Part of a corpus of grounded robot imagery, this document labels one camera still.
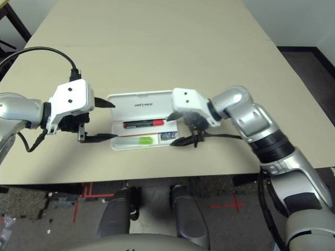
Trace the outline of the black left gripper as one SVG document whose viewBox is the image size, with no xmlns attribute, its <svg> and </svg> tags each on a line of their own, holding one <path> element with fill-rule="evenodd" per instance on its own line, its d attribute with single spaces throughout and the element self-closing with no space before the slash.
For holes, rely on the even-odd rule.
<svg viewBox="0 0 335 251">
<path fill-rule="evenodd" d="M 98 108 L 115 108 L 114 104 L 102 98 L 94 97 L 94 102 L 95 107 Z M 85 132 L 84 124 L 89 123 L 89 121 L 90 117 L 88 112 L 77 116 L 68 115 L 61 119 L 58 124 L 58 129 L 61 131 L 72 133 L 78 132 L 78 141 L 80 143 L 99 143 L 118 137 L 118 135 L 110 133 L 87 135 L 87 132 Z"/>
</svg>

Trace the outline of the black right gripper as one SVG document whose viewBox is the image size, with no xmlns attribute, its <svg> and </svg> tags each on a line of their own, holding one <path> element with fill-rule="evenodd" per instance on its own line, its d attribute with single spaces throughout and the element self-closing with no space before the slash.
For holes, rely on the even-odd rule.
<svg viewBox="0 0 335 251">
<path fill-rule="evenodd" d="M 178 120 L 179 118 L 180 114 L 178 112 L 173 112 L 166 120 L 173 121 Z M 170 143 L 170 146 L 193 145 L 194 147 L 197 147 L 199 142 L 203 142 L 205 140 L 205 130 L 209 127 L 207 120 L 198 113 L 191 112 L 184 116 L 184 122 L 189 128 L 191 136 L 178 138 Z"/>
</svg>

